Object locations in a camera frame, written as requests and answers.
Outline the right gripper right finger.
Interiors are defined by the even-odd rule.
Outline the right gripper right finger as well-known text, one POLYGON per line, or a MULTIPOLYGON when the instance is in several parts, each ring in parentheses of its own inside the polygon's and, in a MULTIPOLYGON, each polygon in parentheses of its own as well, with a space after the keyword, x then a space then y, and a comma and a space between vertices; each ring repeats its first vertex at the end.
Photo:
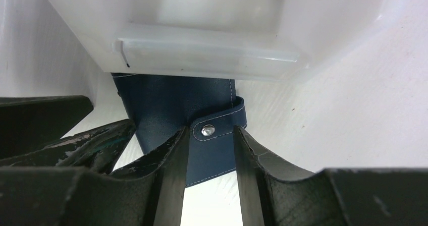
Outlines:
POLYGON ((426 168, 298 167, 234 128, 244 225, 427 225, 426 168))

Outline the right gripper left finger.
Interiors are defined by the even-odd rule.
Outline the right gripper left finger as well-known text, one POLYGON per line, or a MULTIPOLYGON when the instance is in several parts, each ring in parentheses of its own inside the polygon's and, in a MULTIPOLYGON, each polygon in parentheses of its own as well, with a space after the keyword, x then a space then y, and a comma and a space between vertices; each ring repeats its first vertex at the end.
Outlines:
POLYGON ((82 166, 1 168, 1 225, 180 225, 189 129, 109 175, 82 166))

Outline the clear plastic card box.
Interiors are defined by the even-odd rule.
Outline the clear plastic card box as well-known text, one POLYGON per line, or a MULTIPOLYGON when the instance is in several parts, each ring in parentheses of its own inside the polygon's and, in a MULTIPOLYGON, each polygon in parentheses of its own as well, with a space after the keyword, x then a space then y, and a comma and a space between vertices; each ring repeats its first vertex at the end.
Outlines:
POLYGON ((48 0, 105 72, 294 80, 379 27, 389 0, 48 0))

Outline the blue leather card holder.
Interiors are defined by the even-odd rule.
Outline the blue leather card holder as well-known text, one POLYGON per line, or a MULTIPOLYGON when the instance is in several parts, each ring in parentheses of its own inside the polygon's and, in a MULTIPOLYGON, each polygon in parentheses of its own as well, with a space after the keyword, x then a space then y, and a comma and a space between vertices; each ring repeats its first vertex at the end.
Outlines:
POLYGON ((233 130, 246 127, 247 118, 233 79, 125 73, 112 77, 143 153, 181 127, 189 129, 187 187, 236 169, 233 130))

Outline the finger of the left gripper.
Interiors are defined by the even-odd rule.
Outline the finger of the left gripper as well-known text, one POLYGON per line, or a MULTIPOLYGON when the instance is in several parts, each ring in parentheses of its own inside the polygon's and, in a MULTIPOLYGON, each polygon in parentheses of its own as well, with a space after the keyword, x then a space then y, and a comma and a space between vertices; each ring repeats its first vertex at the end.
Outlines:
POLYGON ((82 95, 1 98, 1 158, 39 150, 93 111, 82 95))
POLYGON ((109 174, 135 131, 130 119, 113 122, 44 144, 41 149, 1 159, 1 168, 84 166, 109 174))

